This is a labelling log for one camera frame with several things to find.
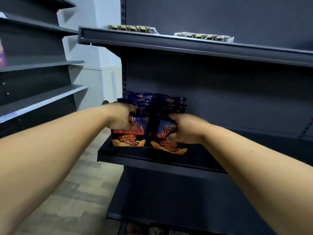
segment floor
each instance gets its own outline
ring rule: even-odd
[[[65,181],[15,235],[117,235],[120,223],[105,220],[123,166],[97,162],[110,135],[104,129],[82,154]]]

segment tiled floor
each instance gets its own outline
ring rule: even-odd
[[[97,162],[110,135],[103,130],[80,157],[65,181],[15,235],[117,235],[120,223],[105,220],[123,166]]]

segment purple package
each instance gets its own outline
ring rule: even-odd
[[[0,39],[0,67],[5,67],[7,65],[7,61],[5,59],[5,54],[4,50],[1,44],[1,39]]]

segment hand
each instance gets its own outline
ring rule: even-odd
[[[211,125],[190,114],[170,114],[170,118],[176,121],[178,131],[166,138],[169,142],[202,143],[207,126]]]
[[[131,125],[128,122],[128,116],[130,112],[136,112],[134,105],[113,102],[100,106],[105,110],[107,127],[110,129],[124,129],[129,130]]]

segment forearm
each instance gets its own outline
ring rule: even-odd
[[[206,125],[203,145],[278,234],[313,231],[313,167],[224,128]]]
[[[102,107],[0,139],[1,234],[9,234],[60,185],[106,126]]]

